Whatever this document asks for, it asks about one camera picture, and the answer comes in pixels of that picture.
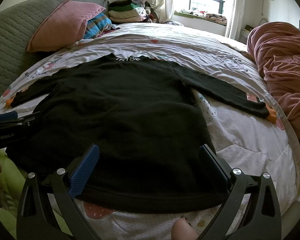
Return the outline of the right hand thumb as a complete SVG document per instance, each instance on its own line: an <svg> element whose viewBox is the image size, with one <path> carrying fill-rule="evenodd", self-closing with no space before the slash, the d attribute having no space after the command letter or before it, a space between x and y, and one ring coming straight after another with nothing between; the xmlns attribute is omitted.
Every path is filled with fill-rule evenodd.
<svg viewBox="0 0 300 240"><path fill-rule="evenodd" d="M171 229L171 240L196 240L197 238L197 232L185 217L175 221Z"/></svg>

